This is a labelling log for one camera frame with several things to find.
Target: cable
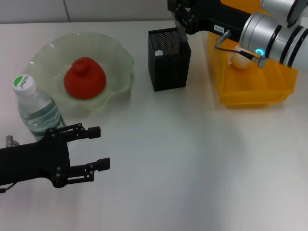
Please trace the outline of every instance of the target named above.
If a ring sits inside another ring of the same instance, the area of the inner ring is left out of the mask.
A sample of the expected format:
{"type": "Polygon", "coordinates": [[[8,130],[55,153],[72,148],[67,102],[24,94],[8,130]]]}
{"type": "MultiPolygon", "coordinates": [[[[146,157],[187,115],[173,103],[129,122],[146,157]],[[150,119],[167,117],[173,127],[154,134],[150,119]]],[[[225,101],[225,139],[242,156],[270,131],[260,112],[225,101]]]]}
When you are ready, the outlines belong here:
{"type": "Polygon", "coordinates": [[[11,185],[10,185],[9,187],[7,187],[7,188],[2,188],[2,189],[0,189],[0,193],[5,193],[5,192],[8,191],[9,189],[11,189],[15,184],[16,184],[16,183],[11,184],[11,185]]]}
{"type": "Polygon", "coordinates": [[[229,50],[229,49],[224,49],[224,48],[220,48],[220,47],[217,47],[217,46],[215,46],[215,49],[220,50],[220,51],[228,51],[228,52],[238,53],[238,54],[240,54],[240,55],[242,55],[245,58],[250,59],[250,60],[255,58],[255,56],[253,54],[250,54],[250,53],[245,52],[245,51],[229,50]]]}
{"type": "Polygon", "coordinates": [[[224,49],[224,48],[220,48],[220,47],[215,47],[215,49],[220,50],[220,51],[228,51],[228,52],[234,52],[234,53],[240,53],[239,51],[236,50],[229,50],[229,49],[224,49]]]}

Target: egg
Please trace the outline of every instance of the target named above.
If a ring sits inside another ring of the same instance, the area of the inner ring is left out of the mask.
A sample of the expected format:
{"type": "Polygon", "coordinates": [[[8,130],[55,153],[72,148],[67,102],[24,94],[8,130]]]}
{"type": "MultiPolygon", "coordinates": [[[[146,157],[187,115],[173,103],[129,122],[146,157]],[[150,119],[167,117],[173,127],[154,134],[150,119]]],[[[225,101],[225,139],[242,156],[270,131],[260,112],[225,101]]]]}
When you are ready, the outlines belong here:
{"type": "MultiPolygon", "coordinates": [[[[247,51],[247,50],[239,47],[239,45],[237,45],[234,48],[234,50],[245,51],[245,52],[251,53],[250,51],[247,51]]],[[[239,53],[233,53],[233,55],[231,54],[229,57],[230,57],[230,62],[232,63],[232,65],[234,65],[235,67],[237,67],[239,69],[246,69],[252,63],[252,61],[250,59],[247,59],[246,57],[240,55],[239,53]]]]}

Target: plastic water bottle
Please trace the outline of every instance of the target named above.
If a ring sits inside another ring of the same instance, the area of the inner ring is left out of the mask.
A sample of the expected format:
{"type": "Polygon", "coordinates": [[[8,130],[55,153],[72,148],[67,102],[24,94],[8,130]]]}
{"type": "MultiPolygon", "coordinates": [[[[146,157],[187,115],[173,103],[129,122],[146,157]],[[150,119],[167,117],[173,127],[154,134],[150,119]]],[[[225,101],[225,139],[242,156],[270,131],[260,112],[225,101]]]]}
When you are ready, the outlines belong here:
{"type": "Polygon", "coordinates": [[[42,139],[48,128],[66,126],[52,97],[37,88],[30,75],[17,77],[12,87],[18,100],[19,115],[36,140],[42,139]]]}

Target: pen holder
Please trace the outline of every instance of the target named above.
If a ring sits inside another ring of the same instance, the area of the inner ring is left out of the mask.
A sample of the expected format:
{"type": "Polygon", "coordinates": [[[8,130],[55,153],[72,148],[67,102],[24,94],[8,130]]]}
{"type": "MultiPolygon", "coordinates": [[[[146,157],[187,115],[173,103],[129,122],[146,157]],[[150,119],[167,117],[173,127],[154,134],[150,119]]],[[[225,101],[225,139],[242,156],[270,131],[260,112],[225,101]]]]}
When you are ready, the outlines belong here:
{"type": "Polygon", "coordinates": [[[191,52],[177,28],[149,31],[149,72],[154,91],[186,86],[191,52]]]}

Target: blue indicator light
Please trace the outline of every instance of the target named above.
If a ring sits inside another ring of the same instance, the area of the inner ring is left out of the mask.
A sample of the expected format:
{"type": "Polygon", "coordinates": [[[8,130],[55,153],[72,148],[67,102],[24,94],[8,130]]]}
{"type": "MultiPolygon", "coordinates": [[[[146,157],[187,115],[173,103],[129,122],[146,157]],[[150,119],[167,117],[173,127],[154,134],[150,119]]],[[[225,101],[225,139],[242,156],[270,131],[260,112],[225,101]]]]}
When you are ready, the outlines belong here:
{"type": "Polygon", "coordinates": [[[256,54],[259,54],[259,55],[264,55],[264,50],[262,49],[256,49],[256,54]]]}

